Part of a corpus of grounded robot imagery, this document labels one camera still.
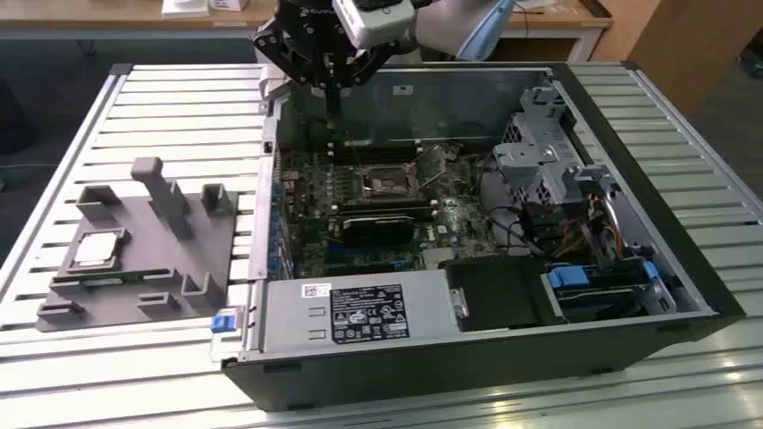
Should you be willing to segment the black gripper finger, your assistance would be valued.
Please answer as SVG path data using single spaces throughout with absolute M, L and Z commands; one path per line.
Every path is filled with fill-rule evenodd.
M 342 90 L 363 85 L 390 57 L 395 42 L 362 50 L 349 38 L 333 39 L 333 113 L 342 113 Z
M 334 114 L 333 82 L 326 55 L 322 58 L 307 58 L 301 54 L 293 38 L 279 29 L 277 18 L 258 29 L 253 43 L 259 52 L 298 84 L 310 85 L 322 90 L 326 114 Z

